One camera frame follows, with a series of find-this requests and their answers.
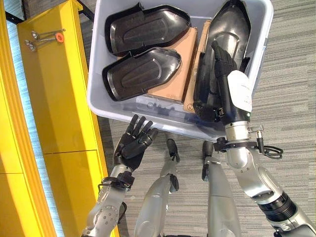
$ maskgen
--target black plastic cover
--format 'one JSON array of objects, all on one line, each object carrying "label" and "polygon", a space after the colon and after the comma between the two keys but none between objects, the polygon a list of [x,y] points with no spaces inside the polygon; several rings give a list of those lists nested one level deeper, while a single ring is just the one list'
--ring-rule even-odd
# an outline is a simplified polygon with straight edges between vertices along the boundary
[{"label": "black plastic cover", "polygon": [[180,39],[191,26],[184,11],[161,5],[143,10],[140,3],[110,15],[105,22],[105,41],[116,56],[133,55],[151,47],[166,47]]},{"label": "black plastic cover", "polygon": [[114,101],[122,101],[147,93],[168,82],[181,64],[174,50],[151,48],[142,54],[130,53],[102,71],[104,86]]}]

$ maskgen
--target robot finger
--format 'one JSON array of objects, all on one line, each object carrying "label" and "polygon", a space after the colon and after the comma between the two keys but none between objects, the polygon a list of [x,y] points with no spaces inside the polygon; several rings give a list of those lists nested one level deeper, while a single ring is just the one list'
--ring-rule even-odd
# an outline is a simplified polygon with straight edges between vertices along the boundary
[{"label": "robot finger", "polygon": [[151,145],[151,143],[154,141],[154,139],[157,137],[157,135],[158,135],[158,129],[156,129],[156,128],[150,129],[148,131],[148,137],[150,138],[151,142],[147,142],[147,146]]},{"label": "robot finger", "polygon": [[138,119],[138,115],[134,115],[133,118],[132,118],[132,120],[130,121],[130,123],[129,123],[127,129],[126,129],[126,133],[128,133],[128,134],[131,134],[131,133],[132,133],[132,131],[133,131],[133,129],[134,129],[134,125],[135,125],[137,119]]},{"label": "robot finger", "polygon": [[137,137],[137,135],[138,135],[138,133],[139,133],[139,129],[142,127],[142,125],[143,125],[143,123],[144,123],[145,120],[146,120],[146,118],[145,118],[144,116],[142,116],[142,117],[139,119],[139,121],[138,121],[137,125],[135,126],[134,131],[133,131],[133,133],[132,133],[132,136],[133,136],[133,137]]},{"label": "robot finger", "polygon": [[142,136],[143,134],[147,133],[149,128],[153,125],[153,122],[152,121],[149,121],[144,127],[143,129],[141,130],[141,132],[139,133],[138,136]]}]

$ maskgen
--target gray carpet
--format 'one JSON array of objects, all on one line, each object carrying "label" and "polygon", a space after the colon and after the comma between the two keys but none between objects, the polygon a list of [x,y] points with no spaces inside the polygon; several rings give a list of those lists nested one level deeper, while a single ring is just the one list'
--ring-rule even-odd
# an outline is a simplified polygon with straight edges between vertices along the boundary
[{"label": "gray carpet", "polygon": [[[26,0],[28,15],[38,14],[62,0]],[[83,0],[91,10],[95,0]],[[253,98],[252,124],[265,127],[266,145],[284,149],[282,160],[262,157],[262,164],[279,181],[290,197],[315,222],[316,217],[316,1],[273,0],[274,20],[261,79]],[[81,16],[81,28],[87,58],[93,24]],[[127,123],[99,118],[109,172],[113,147]],[[127,194],[128,210],[121,224],[122,237],[132,237],[142,200],[159,177],[167,157],[166,137],[178,145],[180,190],[170,195],[164,231],[166,234],[206,236],[207,183],[201,180],[202,141],[160,132],[134,172],[135,183]],[[271,237],[273,229],[256,204],[241,190],[223,154],[215,154],[223,163],[234,194],[243,237]]]}]

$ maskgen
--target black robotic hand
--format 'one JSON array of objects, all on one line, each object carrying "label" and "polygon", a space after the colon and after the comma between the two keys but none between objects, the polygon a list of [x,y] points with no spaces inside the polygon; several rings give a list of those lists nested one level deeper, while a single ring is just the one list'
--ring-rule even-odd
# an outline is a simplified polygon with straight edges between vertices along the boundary
[{"label": "black robotic hand", "polygon": [[[230,72],[237,69],[237,65],[236,62],[231,58],[230,54],[218,45],[217,41],[212,43],[212,48],[215,54],[214,73],[218,84],[218,78],[222,76],[228,76]],[[204,121],[218,122],[220,120],[218,111],[219,108],[204,103],[200,100],[195,101],[193,107],[196,114]]]},{"label": "black robotic hand", "polygon": [[217,41],[213,41],[212,48],[215,54],[214,72],[215,77],[218,79],[222,76],[228,76],[234,70],[237,70],[236,62],[232,59],[231,55],[223,50]]},{"label": "black robotic hand", "polygon": [[212,48],[215,54],[214,72],[222,102],[222,112],[218,115],[218,118],[224,125],[237,121],[249,121],[249,113],[233,104],[229,90],[228,75],[237,70],[236,62],[227,51],[218,45],[217,41],[212,43]]},{"label": "black robotic hand", "polygon": [[114,165],[124,164],[132,171],[139,167],[145,150],[158,134],[156,128],[150,129],[153,125],[152,121],[149,121],[140,131],[146,118],[142,116],[136,124],[137,119],[138,115],[134,115],[114,152]]}]

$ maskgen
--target robot forearm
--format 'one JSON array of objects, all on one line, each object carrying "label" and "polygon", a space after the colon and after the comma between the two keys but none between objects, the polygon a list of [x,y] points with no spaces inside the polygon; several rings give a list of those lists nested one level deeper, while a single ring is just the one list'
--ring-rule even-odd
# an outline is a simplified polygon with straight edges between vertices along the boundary
[{"label": "robot forearm", "polygon": [[119,164],[114,167],[109,179],[112,183],[116,180],[117,185],[108,185],[106,179],[102,181],[98,200],[89,212],[87,226],[82,231],[82,237],[110,236],[111,231],[118,223],[119,208],[129,188],[127,187],[128,183],[133,180],[129,177],[131,177],[130,168]]}]

